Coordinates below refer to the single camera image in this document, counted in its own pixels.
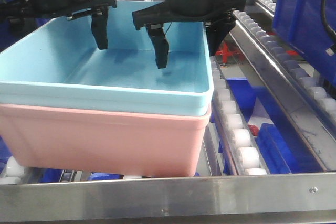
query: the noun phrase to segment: stainless steel frame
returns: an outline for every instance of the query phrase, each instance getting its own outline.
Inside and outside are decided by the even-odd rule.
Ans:
[[[250,218],[259,223],[302,223],[302,219],[304,223],[332,223],[336,221],[335,180],[336,173],[323,173],[8,185],[0,187],[0,220],[94,223],[203,216],[205,222],[199,223],[206,223],[217,215],[219,223]],[[277,213],[273,216],[278,219],[271,220],[269,213]]]

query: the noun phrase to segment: blue plastic container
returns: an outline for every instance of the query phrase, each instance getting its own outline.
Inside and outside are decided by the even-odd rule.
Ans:
[[[277,0],[273,28],[336,85],[336,55],[326,53],[333,42],[323,28],[320,9],[321,0]],[[327,0],[326,12],[329,24],[336,29],[336,0]]]
[[[145,28],[132,12],[154,2],[118,1],[110,9],[109,49],[97,49],[91,18],[52,20],[0,54],[0,103],[201,116],[213,82],[202,23],[173,23],[166,69],[158,69]]]

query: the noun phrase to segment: aluminum rail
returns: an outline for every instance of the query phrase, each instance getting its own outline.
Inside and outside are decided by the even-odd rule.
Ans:
[[[269,223],[276,221],[269,213],[277,213],[278,223],[302,223],[312,215],[315,223],[332,223],[335,180],[336,173],[323,173],[8,185],[0,187],[0,221],[203,216],[199,223],[206,223],[216,215],[218,222],[242,223],[254,215],[252,222]]]
[[[274,18],[276,3],[273,0],[256,0],[256,5],[271,19]]]
[[[241,16],[238,12],[235,15],[237,25],[230,35],[286,116],[287,125],[291,127],[284,131],[294,131],[307,148],[297,149],[298,152],[302,151],[302,162],[306,158],[304,151],[308,151],[322,170],[336,170],[336,158],[333,155],[336,153],[335,127],[332,122],[276,59],[285,51],[269,36],[257,39],[251,30],[258,31],[258,28],[248,16]]]

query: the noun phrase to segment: white cylinder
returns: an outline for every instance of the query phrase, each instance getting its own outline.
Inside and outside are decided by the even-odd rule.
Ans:
[[[254,147],[238,148],[238,156],[243,169],[260,167],[259,154],[256,148]]]
[[[251,135],[247,129],[234,129],[232,130],[232,142],[236,148],[250,147]]]
[[[263,32],[262,28],[259,27],[259,26],[256,26],[256,27],[251,28],[251,31],[252,31],[252,33],[255,34],[255,35],[256,35],[257,33],[262,33],[262,32]]]
[[[18,177],[0,178],[0,185],[18,185],[21,184],[21,179]]]
[[[323,98],[319,100],[319,104],[325,111],[334,111],[336,110],[336,100],[334,98]]]
[[[215,95],[218,102],[231,100],[231,92],[228,89],[216,89]]]
[[[214,79],[215,89],[226,89],[226,82],[224,79],[219,78]]]
[[[142,176],[139,175],[124,175],[123,179],[140,179]]]
[[[335,111],[329,111],[328,113],[329,113],[330,117],[331,117],[333,120],[336,121],[336,110],[335,110]]]
[[[244,171],[245,175],[267,175],[265,169],[262,168],[250,168]]]
[[[228,114],[224,116],[224,121],[229,130],[242,129],[243,119],[239,114]]]
[[[311,87],[308,89],[308,91],[310,95],[316,100],[326,98],[327,96],[325,89],[322,87]]]
[[[11,156],[6,165],[6,175],[7,177],[19,177],[25,176],[27,168],[18,164],[16,159]]]
[[[294,68],[300,68],[296,60],[286,60],[283,64],[288,70],[291,70]]]
[[[220,102],[221,111],[223,114],[235,114],[237,113],[237,104],[235,101],[221,101]]]
[[[290,70],[292,76],[294,76],[297,80],[303,77],[308,77],[307,72],[303,68],[294,68]]]
[[[220,79],[221,72],[218,69],[212,69],[212,78],[214,80]]]
[[[276,57],[278,61],[280,62],[285,62],[291,59],[291,56],[288,53],[281,53],[281,54],[276,55]]]
[[[269,8],[272,8],[272,6],[276,6],[277,4],[276,3],[274,3],[274,2],[270,2],[267,6],[269,7]]]
[[[256,36],[257,36],[258,39],[261,39],[261,38],[267,36],[267,33],[265,31],[263,31],[263,30],[262,31],[258,31],[258,32],[256,32]]]
[[[217,63],[214,62],[214,61],[212,61],[212,62],[211,62],[211,68],[212,68],[212,69],[218,69],[218,65],[217,65]]]
[[[316,86],[316,80],[313,77],[302,77],[299,81],[306,89]]]

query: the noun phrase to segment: stacked bins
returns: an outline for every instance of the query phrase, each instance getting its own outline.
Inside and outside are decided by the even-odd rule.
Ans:
[[[118,1],[109,49],[90,18],[57,18],[0,54],[0,135],[25,166],[193,176],[210,116],[212,74],[202,23],[173,23],[170,59]]]
[[[336,85],[336,55],[321,21],[321,0],[277,0],[275,32],[291,44],[316,70]],[[327,19],[336,29],[336,0],[327,0]]]

